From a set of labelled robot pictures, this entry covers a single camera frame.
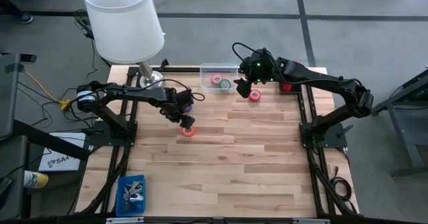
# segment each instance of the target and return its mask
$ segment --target green tape roll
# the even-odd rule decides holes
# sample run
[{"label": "green tape roll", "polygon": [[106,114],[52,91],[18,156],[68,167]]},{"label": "green tape roll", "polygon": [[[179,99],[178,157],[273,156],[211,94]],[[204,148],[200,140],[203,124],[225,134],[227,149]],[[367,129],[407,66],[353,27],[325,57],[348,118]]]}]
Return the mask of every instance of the green tape roll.
[{"label": "green tape roll", "polygon": [[219,82],[219,88],[221,89],[230,89],[231,86],[232,84],[229,80],[221,80]]}]

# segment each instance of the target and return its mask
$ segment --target tape roll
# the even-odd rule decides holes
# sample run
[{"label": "tape roll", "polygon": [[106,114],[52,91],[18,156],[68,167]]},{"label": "tape roll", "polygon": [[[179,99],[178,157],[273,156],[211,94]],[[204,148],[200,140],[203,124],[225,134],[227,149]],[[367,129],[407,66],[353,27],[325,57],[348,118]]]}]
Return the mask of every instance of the tape roll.
[{"label": "tape roll", "polygon": [[259,90],[252,90],[249,93],[249,100],[251,100],[252,102],[257,102],[259,101],[261,98],[261,92]]},{"label": "tape roll", "polygon": [[229,89],[232,86],[232,83],[229,80],[221,80],[219,82],[219,88]]},{"label": "tape roll", "polygon": [[192,136],[195,134],[195,128],[191,127],[190,129],[181,128],[181,133],[183,133],[184,136]]},{"label": "tape roll", "polygon": [[220,84],[220,81],[223,79],[223,75],[221,75],[221,74],[213,74],[212,76],[211,76],[211,83],[214,85],[214,86],[218,86],[219,84]]}]

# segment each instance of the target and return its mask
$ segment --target lamp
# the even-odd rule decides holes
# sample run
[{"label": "lamp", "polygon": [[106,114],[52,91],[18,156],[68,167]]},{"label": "lamp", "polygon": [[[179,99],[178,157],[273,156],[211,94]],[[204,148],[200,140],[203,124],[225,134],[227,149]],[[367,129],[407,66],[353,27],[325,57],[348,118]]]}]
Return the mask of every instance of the lamp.
[{"label": "lamp", "polygon": [[85,0],[85,4],[100,56],[117,64],[139,64],[142,87],[163,79],[146,63],[165,42],[153,0]]}]

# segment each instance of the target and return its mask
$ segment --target lamp base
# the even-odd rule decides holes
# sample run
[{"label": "lamp base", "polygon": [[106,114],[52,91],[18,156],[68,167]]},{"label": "lamp base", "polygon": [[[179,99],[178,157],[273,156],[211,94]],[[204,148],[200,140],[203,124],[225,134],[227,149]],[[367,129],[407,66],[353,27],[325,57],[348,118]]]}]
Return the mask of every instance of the lamp base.
[{"label": "lamp base", "polygon": [[[140,86],[143,88],[143,87],[149,86],[152,83],[155,83],[159,80],[163,80],[163,75],[161,73],[159,73],[158,71],[153,71],[151,78],[146,78],[144,76],[141,76]],[[165,85],[165,82],[161,81],[161,82],[158,82],[156,84],[153,84],[152,86],[150,86],[148,88],[149,89],[151,89],[151,88],[162,88],[164,85]]]}]

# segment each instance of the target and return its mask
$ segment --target red tape roll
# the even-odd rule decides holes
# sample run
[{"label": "red tape roll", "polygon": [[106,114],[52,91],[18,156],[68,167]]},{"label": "red tape roll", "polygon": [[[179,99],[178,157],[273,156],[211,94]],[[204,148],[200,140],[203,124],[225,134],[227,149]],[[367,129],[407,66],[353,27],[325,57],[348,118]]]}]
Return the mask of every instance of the red tape roll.
[{"label": "red tape roll", "polygon": [[211,83],[214,85],[214,86],[218,86],[219,85],[219,83],[220,83],[220,81],[223,79],[223,75],[222,74],[213,74],[212,76],[211,76]]},{"label": "red tape roll", "polygon": [[249,100],[251,100],[252,102],[257,102],[259,101],[261,98],[261,92],[259,90],[252,90],[249,93]]},{"label": "red tape roll", "polygon": [[195,128],[191,127],[190,130],[186,128],[181,128],[181,133],[183,133],[184,136],[192,136],[195,134]]}]

